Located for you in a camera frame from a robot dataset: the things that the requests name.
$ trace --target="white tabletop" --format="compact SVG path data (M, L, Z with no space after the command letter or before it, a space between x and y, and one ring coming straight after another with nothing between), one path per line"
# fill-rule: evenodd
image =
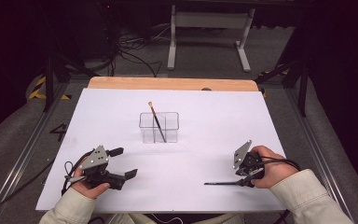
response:
M179 113L177 143L144 144L139 115ZM284 155L262 94L258 91L83 90L36 210L61 198L66 161L75 163L99 145L124 147L107 170L138 169L122 190L97 199L99 213L228 213L284 210L268 189L205 186L241 179L233 152L246 141Z

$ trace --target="gray carpet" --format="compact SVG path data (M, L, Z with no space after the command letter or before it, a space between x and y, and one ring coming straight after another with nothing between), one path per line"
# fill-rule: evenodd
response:
M151 63L155 71L158 70L158 62L162 62L158 71L159 77L254 79L260 72L273 69L292 32L292 28L252 29L245 45L252 68L252 72L248 74L242 71L237 51L233 47L234 42L238 40L237 37L241 35L241 32L236 30L225 30L221 34L213 31L213 35L209 30L201 29L179 32L176 65L173 71L166 68L169 49L169 41L166 39L160 39L158 42L143 49L132 50L130 53ZM100 73L106 74L107 71L103 70ZM151 71L144 64L132 63L120 57L117 57L115 74L117 76L152 76ZM301 168L312 169L322 180L310 153L307 136L304 134L300 122L296 118L296 111L287 97L287 91L279 85L280 79L280 77L275 77L262 86L266 89L266 104L286 156L297 161ZM36 81L30 84L30 90ZM33 155L26 164L26 169L23 174L19 174L21 179L17 187L25 183L55 157L61 142L58 141L58 134L49 132L63 123L66 125L70 123L77 99L87 83L86 79L73 78L67 85L65 94L70 94L73 98L59 100L52 111L42 137L36 143ZM0 125L0 188L4 185L9 171L26 146L29 136L42 115L43 107L44 100L29 100L24 107L13 113ZM337 180L353 220L358 223L358 176L353 171L342 145L337 140L311 83L306 111L307 121L310 123L325 159ZM0 223L37 223L43 214L34 209L43 188L42 183L47 176L48 170L8 202L0 216ZM277 213L245 214L246 223L249 224L273 223L278 217ZM286 223L294 223L293 218L288 217Z

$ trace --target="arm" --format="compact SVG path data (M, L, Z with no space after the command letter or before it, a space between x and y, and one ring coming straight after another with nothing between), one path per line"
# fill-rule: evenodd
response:
M82 170L76 169L74 177L81 176ZM108 183L92 189L86 181L71 185L57 202L40 220L40 224L59 223L88 223L95 207L95 199L103 194L110 186Z
M283 159L267 147L254 147L252 151L262 158ZM265 168L264 177L253 183L258 188L270 189L294 214L296 223L352 223L311 170L299 172L284 162L268 163Z

